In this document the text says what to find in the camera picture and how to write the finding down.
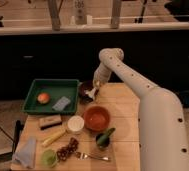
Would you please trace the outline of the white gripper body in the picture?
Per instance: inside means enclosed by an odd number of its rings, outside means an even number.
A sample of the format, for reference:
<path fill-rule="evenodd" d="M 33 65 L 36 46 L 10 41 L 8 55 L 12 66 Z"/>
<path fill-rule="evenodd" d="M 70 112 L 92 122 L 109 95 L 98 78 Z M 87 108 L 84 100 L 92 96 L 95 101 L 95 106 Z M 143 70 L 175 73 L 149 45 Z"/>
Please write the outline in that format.
<path fill-rule="evenodd" d="M 101 63 L 94 72 L 93 86 L 100 88 L 102 85 L 106 84 L 111 77 L 111 73 L 112 71 Z"/>

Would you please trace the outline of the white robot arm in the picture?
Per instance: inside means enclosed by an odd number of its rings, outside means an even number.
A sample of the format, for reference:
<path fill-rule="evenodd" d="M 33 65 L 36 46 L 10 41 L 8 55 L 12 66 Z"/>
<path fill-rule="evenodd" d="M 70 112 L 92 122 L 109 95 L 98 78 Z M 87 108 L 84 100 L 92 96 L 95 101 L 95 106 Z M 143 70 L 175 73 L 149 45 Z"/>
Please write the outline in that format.
<path fill-rule="evenodd" d="M 123 63 L 120 48 L 99 52 L 93 85 L 106 84 L 114 72 L 139 98 L 141 171 L 189 171 L 189 149 L 182 104 L 162 88 Z"/>

